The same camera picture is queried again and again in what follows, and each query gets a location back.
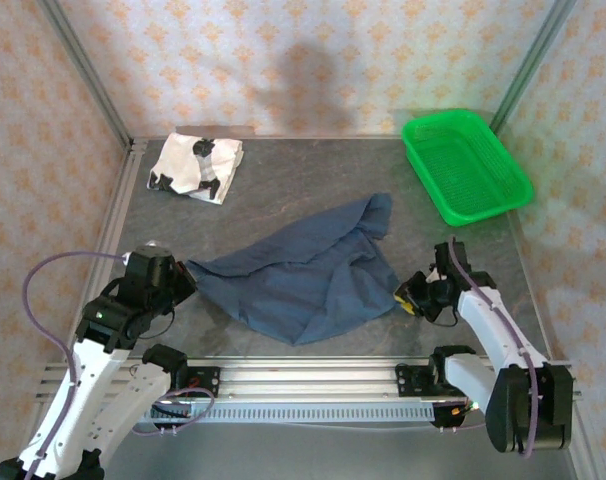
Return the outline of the aluminium frame leg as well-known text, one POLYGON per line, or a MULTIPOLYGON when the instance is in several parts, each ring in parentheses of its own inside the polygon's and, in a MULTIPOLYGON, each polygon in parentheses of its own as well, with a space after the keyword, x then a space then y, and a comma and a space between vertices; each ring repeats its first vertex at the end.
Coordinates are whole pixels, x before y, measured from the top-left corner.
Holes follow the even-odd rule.
POLYGON ((606 480, 595 430, 582 400, 572 406, 572 433, 567 453, 576 480, 606 480))
POLYGON ((36 444, 36 451, 40 449, 41 443, 51 430, 50 425, 47 425, 45 428, 42 428, 41 425, 48 416, 52 403, 52 398, 38 397, 35 400, 27 416, 25 423, 26 431, 23 435, 22 445, 17 457, 20 457, 25 449, 30 449, 33 443, 36 444))

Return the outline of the aluminium frame post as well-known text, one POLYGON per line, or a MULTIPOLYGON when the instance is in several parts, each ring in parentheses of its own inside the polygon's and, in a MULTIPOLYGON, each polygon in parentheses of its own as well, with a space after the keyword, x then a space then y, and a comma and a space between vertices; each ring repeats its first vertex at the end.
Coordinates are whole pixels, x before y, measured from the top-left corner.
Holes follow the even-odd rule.
POLYGON ((133 139, 59 0, 35 1, 61 41, 68 58, 102 112, 112 133, 123 148, 129 149, 133 139))
POLYGON ((499 135, 507 125, 511 114, 542 64, 577 0, 554 0, 523 61, 516 71, 499 108, 495 112, 490 129, 499 135))

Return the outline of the aluminium right frame post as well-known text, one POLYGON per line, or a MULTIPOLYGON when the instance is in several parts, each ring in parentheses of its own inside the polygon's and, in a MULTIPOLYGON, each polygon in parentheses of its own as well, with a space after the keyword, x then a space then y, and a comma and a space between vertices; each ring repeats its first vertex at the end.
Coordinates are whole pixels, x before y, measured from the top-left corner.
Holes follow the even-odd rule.
POLYGON ((495 112, 490 129, 499 135, 507 125, 511 114, 542 64, 577 0, 554 0, 523 61, 516 71, 499 108, 495 112))

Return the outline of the wide aluminium table side rail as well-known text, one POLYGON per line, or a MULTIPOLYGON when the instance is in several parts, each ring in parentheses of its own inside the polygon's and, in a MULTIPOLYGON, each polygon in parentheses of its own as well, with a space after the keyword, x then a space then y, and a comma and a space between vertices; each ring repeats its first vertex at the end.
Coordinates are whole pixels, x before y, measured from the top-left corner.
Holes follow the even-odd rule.
MULTIPOLYGON (((115 181, 110 202, 101 226, 100 235, 95 246, 95 249, 99 253, 117 254, 123 225, 141 165, 141 160, 147 149, 147 144, 147 139, 135 138, 131 147, 123 157, 124 162, 115 181)), ((68 336, 70 345, 72 345, 75 340, 75 332, 81 319, 82 308, 88 301, 94 299, 108 283, 114 266, 113 259, 90 257, 90 260, 91 263, 87 280, 80 297, 76 317, 71 326, 70 335, 68 336)))

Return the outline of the green plastic basket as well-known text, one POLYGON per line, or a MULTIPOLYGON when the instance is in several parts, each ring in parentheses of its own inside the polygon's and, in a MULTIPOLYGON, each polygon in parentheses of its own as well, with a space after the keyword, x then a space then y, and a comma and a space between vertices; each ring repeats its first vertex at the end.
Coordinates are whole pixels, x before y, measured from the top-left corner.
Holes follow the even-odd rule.
POLYGON ((534 188, 483 118, 448 110, 401 130, 407 159, 443 220, 461 227, 527 205, 534 188))

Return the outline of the aluminium cross rail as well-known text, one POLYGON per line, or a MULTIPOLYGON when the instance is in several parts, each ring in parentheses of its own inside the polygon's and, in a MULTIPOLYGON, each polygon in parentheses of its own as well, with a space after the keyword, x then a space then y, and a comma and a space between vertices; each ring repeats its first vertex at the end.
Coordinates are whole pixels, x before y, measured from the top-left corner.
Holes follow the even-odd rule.
POLYGON ((218 399, 240 403, 394 402, 395 367, 426 366, 427 358, 211 357, 191 367, 220 369, 218 399))

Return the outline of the aluminium left frame post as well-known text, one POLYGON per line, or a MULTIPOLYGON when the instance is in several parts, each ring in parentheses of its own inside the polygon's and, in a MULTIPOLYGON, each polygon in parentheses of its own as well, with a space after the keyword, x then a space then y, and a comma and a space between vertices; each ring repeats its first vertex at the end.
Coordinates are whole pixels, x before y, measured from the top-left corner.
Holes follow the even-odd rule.
POLYGON ((35 1, 61 41, 68 58, 102 112, 112 133, 123 148, 129 149, 133 139, 59 0, 35 1))

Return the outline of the aluminium table back rail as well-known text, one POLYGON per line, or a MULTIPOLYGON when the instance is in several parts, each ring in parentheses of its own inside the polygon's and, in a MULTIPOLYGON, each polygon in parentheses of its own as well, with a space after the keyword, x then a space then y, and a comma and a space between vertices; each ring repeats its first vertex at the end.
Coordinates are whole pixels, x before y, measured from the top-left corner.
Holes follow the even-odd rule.
MULTIPOLYGON (((156 136, 132 136, 130 142, 141 143, 144 141, 157 141, 165 140, 169 134, 156 135, 156 136)), ((205 138, 230 138, 235 140, 247 141, 247 140, 391 140, 401 141, 402 136, 397 135, 249 135, 249 134, 234 134, 234 133, 223 133, 223 134, 203 134, 205 138)))

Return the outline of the dark blue t-shirt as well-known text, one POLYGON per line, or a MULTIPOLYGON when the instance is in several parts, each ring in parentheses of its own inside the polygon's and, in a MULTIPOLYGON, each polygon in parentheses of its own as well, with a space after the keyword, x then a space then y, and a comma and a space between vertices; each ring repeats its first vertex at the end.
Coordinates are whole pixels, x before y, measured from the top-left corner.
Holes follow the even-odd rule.
POLYGON ((200 293, 248 328, 292 346, 327 340, 396 305, 399 280, 377 245, 392 206, 375 193, 187 267, 200 293))

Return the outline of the white t-shirt with black print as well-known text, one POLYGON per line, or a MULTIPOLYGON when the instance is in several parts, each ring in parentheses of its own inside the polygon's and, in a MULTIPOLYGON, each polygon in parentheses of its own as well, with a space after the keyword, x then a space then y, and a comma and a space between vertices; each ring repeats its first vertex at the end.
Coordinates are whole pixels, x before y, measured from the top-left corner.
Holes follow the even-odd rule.
POLYGON ((222 205, 244 156, 243 142, 171 133, 146 187, 222 205))

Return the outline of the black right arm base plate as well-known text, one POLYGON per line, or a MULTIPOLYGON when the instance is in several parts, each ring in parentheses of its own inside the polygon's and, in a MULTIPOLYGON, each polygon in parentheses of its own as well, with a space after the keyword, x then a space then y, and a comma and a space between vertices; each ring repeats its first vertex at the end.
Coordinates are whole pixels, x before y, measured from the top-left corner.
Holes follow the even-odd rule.
POLYGON ((457 359, 443 365, 399 363, 394 369, 398 396, 441 402, 472 398, 478 400, 490 393, 491 373, 484 367, 471 368, 457 359))

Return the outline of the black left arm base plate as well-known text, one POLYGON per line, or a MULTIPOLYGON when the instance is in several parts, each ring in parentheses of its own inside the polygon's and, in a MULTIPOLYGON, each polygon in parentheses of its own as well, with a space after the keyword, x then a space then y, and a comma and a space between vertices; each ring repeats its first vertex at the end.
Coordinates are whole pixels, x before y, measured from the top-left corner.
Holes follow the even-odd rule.
POLYGON ((220 386, 221 368, 216 366, 188 366, 181 373, 177 374, 173 381, 172 388, 194 389, 201 388, 208 390, 218 396, 220 386))

